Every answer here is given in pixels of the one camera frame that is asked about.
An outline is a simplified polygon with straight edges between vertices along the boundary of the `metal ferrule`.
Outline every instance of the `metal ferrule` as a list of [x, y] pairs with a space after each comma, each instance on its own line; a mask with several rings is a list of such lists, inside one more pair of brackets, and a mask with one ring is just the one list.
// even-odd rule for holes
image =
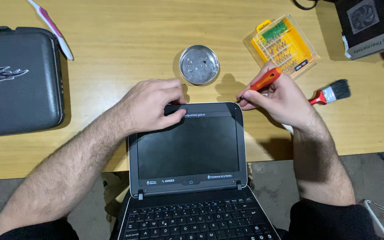
[[334, 92], [331, 86], [324, 88], [322, 91], [323, 91], [324, 97], [326, 98], [327, 104], [336, 100], [336, 96], [334, 95]]

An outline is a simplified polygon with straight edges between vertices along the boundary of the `pink toothbrush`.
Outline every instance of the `pink toothbrush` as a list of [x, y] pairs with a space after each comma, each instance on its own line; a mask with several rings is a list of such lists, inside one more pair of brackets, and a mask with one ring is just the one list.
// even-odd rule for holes
[[72, 56], [72, 53], [69, 50], [69, 47], [67, 46], [66, 42], [64, 41], [64, 39], [63, 39], [63, 37], [61, 35], [61, 32], [57, 28], [56, 24], [54, 24], [54, 22], [51, 20], [51, 18], [48, 15], [47, 11], [44, 8], [40, 7], [38, 4], [36, 4], [34, 1], [32, 1], [32, 0], [28, 0], [28, 1], [32, 4], [32, 6], [35, 7], [36, 12], [38, 13], [38, 15], [50, 27], [50, 29], [54, 33], [54, 35], [56, 35], [56, 37], [57, 37], [57, 39], [59, 41], [59, 44], [61, 46], [61, 49], [62, 49], [63, 53], [65, 54], [65, 56], [69, 60], [73, 60], [73, 56]]

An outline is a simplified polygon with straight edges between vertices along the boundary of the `laptop hinge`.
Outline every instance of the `laptop hinge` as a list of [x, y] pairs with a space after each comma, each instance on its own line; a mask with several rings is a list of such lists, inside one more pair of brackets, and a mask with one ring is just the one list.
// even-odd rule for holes
[[236, 187], [238, 188], [238, 190], [241, 190], [242, 189], [242, 186], [241, 186], [241, 180], [238, 180], [236, 182]]
[[143, 200], [143, 189], [139, 189], [139, 200]]

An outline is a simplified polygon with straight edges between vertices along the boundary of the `red paintbrush handle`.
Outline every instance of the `red paintbrush handle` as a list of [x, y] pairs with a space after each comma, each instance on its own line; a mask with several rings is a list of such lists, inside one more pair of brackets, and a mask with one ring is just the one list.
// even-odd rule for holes
[[282, 73], [281, 68], [272, 68], [269, 71], [267, 71], [260, 80], [258, 80], [256, 83], [253, 84], [253, 86], [250, 87], [250, 90], [258, 91], [262, 89], [263, 87], [273, 83], [275, 80], [277, 80]]
[[319, 103], [321, 105], [326, 105], [327, 104], [327, 100], [325, 99], [323, 91], [321, 91], [321, 90], [317, 90], [317, 94], [315, 95], [315, 97], [309, 99], [308, 101], [309, 101], [309, 103], [311, 105], [314, 105], [314, 104], [317, 104], [317, 103]]

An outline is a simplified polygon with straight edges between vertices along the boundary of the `laptop screen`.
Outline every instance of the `laptop screen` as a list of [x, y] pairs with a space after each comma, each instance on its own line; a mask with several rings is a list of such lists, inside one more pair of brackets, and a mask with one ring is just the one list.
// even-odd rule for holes
[[236, 129], [230, 112], [217, 112], [137, 134], [139, 179], [239, 171]]

